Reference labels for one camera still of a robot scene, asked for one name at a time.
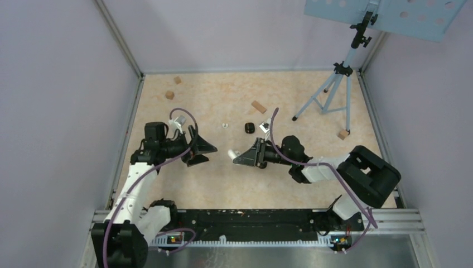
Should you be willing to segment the white oval charging case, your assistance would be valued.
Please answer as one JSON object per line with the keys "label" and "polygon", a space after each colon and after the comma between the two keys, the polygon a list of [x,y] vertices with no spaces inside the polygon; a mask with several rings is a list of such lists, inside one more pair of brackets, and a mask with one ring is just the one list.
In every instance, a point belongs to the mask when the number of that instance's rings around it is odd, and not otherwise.
{"label": "white oval charging case", "polygon": [[236,159],[238,156],[241,155],[241,152],[238,151],[238,150],[229,149],[229,150],[227,151],[227,154],[228,154],[228,156],[230,157],[231,160],[234,160],[234,159]]}

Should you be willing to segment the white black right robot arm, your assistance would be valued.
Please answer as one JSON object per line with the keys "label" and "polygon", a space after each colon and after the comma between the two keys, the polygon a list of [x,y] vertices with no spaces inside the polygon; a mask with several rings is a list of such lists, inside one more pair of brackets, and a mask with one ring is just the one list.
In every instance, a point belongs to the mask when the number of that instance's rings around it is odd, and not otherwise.
{"label": "white black right robot arm", "polygon": [[394,166],[365,146],[357,145],[341,157],[316,159],[306,155],[294,135],[285,137],[281,146],[257,138],[245,152],[228,150],[228,155],[237,165],[261,169],[269,163],[288,165],[289,175],[300,184],[338,181],[345,193],[335,200],[327,215],[327,223],[334,230],[342,230],[356,213],[373,223],[370,209],[381,208],[402,178]]}

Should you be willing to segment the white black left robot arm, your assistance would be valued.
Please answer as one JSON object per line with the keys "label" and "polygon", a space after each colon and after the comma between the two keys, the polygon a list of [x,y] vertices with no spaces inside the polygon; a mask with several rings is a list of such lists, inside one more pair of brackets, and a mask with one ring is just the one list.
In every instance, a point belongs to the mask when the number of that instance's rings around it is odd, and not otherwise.
{"label": "white black left robot arm", "polygon": [[145,215],[142,208],[160,168],[181,159],[188,167],[207,162],[206,154],[217,148],[204,140],[195,126],[189,126],[191,141],[175,126],[175,137],[169,138],[169,126],[164,122],[149,122],[144,127],[144,139],[131,156],[126,182],[117,201],[102,223],[91,230],[99,267],[143,267],[149,245],[164,229],[178,226],[179,216],[170,205],[151,205]]}

